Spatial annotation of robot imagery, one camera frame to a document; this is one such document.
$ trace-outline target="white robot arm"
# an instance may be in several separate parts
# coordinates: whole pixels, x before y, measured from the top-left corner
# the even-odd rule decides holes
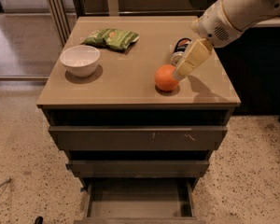
[[[223,48],[260,21],[280,15],[280,0],[217,0],[192,24],[202,38],[184,53],[173,77],[183,79],[211,55],[212,48]]]

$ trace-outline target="drawer front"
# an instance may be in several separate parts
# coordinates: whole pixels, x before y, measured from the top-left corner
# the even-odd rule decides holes
[[[214,150],[227,133],[223,126],[102,128],[50,126],[60,150]]]
[[[75,177],[202,177],[209,161],[71,161]]]

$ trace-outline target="terrazzo floor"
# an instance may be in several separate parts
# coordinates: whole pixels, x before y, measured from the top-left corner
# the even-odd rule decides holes
[[[1,31],[12,34],[8,40],[14,41],[12,46],[4,47],[7,42],[0,46],[17,51],[17,39],[21,43],[24,40],[15,30],[10,32],[12,25],[7,17],[0,16],[0,24],[5,27]],[[16,23],[20,24],[21,18],[17,19]],[[30,35],[35,34],[33,26],[50,26],[44,29],[52,33],[51,40],[43,37],[42,47],[46,47],[46,42],[52,43],[55,37],[53,47],[47,49],[52,53],[46,57],[31,55],[27,65],[32,65],[33,59],[44,58],[45,66],[37,66],[37,71],[47,73],[54,56],[60,52],[60,45],[53,36],[51,19],[45,18],[45,23],[44,18],[39,17],[39,22],[37,19],[38,16],[33,20],[23,18],[28,28],[21,31]],[[18,45],[19,61],[25,61],[22,58],[28,48],[21,49],[24,44]],[[33,224],[37,216],[44,218],[44,224],[72,224],[83,216],[86,192],[80,191],[80,182],[66,170],[67,158],[51,140],[49,125],[35,105],[43,87],[43,83],[0,81],[0,182],[11,177],[11,182],[0,189],[0,224]],[[223,143],[193,192],[196,217],[202,223],[280,224],[280,123],[277,118],[231,117]]]

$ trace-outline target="cabinet top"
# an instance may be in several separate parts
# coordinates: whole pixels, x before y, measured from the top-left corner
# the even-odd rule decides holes
[[[101,51],[100,65],[90,77],[78,78],[56,62],[37,101],[41,106],[238,106],[236,94],[220,60],[211,57],[172,92],[158,91],[154,75],[170,63],[176,42],[199,37],[190,29],[196,17],[81,17],[64,49],[79,45],[93,31],[103,28],[129,30],[140,39],[125,52]]]

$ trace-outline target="green package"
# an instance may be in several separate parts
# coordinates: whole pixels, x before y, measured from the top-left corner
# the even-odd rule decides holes
[[[115,50],[126,50],[131,43],[139,39],[139,34],[120,29],[106,28],[91,33],[84,43],[94,47],[109,47]]]

